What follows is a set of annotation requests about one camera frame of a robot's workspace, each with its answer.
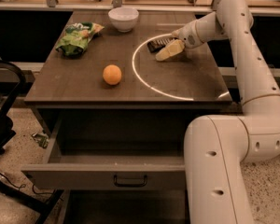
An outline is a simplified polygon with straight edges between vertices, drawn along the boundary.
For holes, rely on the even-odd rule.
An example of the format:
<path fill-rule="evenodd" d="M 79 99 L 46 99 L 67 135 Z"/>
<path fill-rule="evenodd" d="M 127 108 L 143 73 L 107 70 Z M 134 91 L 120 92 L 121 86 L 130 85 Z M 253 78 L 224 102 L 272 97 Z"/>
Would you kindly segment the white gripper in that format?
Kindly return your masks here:
<path fill-rule="evenodd" d="M 161 49 L 155 56 L 156 60 L 164 61 L 181 53 L 185 47 L 194 49 L 204 44 L 204 41 L 199 36 L 197 24 L 198 21 L 191 21 L 182 28 L 174 30 L 172 36 L 177 39 L 170 41 Z"/>

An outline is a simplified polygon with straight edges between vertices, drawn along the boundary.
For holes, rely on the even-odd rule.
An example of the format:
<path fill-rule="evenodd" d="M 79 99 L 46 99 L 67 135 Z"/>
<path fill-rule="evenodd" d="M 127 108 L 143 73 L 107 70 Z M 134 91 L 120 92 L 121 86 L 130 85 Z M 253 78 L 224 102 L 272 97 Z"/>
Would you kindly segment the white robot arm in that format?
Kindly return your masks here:
<path fill-rule="evenodd" d="M 250 32 L 245 0 L 220 0 L 216 11 L 173 32 L 156 56 L 163 61 L 185 49 L 227 39 L 242 115 L 194 119 L 184 138 L 190 224 L 254 224 L 240 164 L 280 154 L 280 89 Z"/>

